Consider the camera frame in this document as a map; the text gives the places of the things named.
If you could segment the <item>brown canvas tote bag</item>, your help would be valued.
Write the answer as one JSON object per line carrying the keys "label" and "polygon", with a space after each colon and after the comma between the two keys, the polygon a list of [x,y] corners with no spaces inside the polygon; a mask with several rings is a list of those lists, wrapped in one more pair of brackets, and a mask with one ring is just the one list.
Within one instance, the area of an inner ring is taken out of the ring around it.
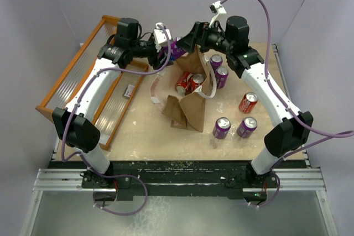
{"label": "brown canvas tote bag", "polygon": [[[197,45],[192,53],[186,53],[157,74],[150,87],[150,99],[171,120],[173,128],[204,130],[206,98],[200,94],[207,95],[211,71],[209,58]],[[196,92],[191,89],[184,94],[177,92],[176,84],[185,72],[204,76],[205,80]]]}

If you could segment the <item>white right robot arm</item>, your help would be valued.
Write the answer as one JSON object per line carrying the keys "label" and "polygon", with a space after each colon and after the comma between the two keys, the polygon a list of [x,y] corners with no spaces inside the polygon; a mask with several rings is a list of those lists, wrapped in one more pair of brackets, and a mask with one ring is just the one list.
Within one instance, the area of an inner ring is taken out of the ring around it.
{"label": "white right robot arm", "polygon": [[210,49],[225,54],[229,68],[257,95],[267,111],[274,128],[264,137],[265,147],[248,165],[246,181],[252,187],[260,186],[273,165],[287,153],[304,145],[313,123],[310,112],[302,112],[286,97],[266,70],[259,52],[249,45],[249,26],[245,18],[231,16],[220,30],[208,22],[196,22],[177,46],[192,52]]}

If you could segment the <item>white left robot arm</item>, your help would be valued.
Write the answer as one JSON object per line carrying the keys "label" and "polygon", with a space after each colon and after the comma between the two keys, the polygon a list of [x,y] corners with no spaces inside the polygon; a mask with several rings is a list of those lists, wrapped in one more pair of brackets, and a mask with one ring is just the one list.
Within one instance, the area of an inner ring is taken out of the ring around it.
{"label": "white left robot arm", "polygon": [[173,42],[170,30],[157,23],[148,40],[142,40],[142,26],[133,18],[117,22],[116,32],[100,48],[88,78],[64,108],[56,107],[52,118],[62,147],[69,146],[82,158],[94,180],[101,187],[112,185],[111,162],[100,145],[100,130],[94,116],[110,86],[120,74],[134,74],[126,67],[134,58],[147,58],[156,74],[163,70],[171,56]]}

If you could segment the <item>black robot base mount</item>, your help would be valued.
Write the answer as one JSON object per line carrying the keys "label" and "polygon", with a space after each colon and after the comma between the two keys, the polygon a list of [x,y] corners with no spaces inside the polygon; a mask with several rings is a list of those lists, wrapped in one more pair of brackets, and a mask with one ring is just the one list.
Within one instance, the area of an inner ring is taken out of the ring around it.
{"label": "black robot base mount", "polygon": [[108,173],[98,176],[82,161],[52,161],[51,170],[77,170],[80,187],[113,190],[119,201],[135,196],[226,197],[265,201],[266,190],[277,187],[281,170],[306,168],[303,160],[281,162],[274,172],[257,177],[249,161],[114,161]]}

